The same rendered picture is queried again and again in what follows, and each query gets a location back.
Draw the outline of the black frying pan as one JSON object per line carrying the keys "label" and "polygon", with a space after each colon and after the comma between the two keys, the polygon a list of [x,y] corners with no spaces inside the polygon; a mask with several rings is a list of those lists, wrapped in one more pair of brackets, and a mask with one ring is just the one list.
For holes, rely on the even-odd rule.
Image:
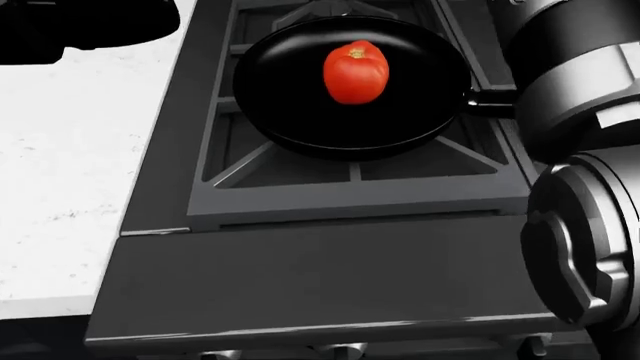
{"label": "black frying pan", "polygon": [[[324,82],[334,50],[372,44],[390,77],[366,104],[340,104]],[[372,161],[434,140],[461,114],[510,119],[518,93],[475,90],[462,54],[420,26],[382,17],[323,17],[280,29],[239,60],[233,92],[265,137],[293,152]]]}

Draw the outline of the red tomato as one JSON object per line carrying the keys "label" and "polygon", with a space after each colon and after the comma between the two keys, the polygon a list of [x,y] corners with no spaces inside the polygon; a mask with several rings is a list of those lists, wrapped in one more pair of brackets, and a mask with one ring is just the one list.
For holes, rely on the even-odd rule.
{"label": "red tomato", "polygon": [[368,104],[378,98],[389,80],[389,65],[381,50],[359,40],[333,50],[323,65],[323,80],[339,104]]}

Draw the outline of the black plate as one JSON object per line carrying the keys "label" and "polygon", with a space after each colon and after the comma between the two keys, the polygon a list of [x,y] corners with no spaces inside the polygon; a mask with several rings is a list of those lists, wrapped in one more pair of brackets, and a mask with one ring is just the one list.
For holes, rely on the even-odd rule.
{"label": "black plate", "polygon": [[173,34],[174,0],[0,0],[0,65],[50,65],[67,47],[127,47]]}

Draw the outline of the grey stove burner grate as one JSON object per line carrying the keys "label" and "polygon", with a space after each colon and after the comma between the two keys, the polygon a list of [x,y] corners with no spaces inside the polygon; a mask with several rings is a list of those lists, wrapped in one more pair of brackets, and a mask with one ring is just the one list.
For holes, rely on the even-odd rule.
{"label": "grey stove burner grate", "polygon": [[[472,87],[482,90],[482,68],[446,0],[382,0],[374,8],[428,29],[465,57]],[[239,7],[232,17],[230,45],[216,102],[205,179],[219,188],[273,188],[349,182],[481,176],[505,169],[511,161],[496,119],[461,114],[434,140],[408,152],[372,161],[315,158],[285,149],[261,134],[238,107],[233,92],[235,68],[250,47],[267,37],[277,18],[297,5]]]}

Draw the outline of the dark grey stove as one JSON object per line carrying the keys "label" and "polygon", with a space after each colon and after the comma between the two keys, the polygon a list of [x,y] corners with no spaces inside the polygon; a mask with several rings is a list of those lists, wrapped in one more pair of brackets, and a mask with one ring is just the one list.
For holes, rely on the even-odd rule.
{"label": "dark grey stove", "polygon": [[535,293],[519,234],[537,173],[514,122],[494,174],[219,188],[205,179],[237,8],[196,0],[89,325],[97,356],[322,360],[599,360]]}

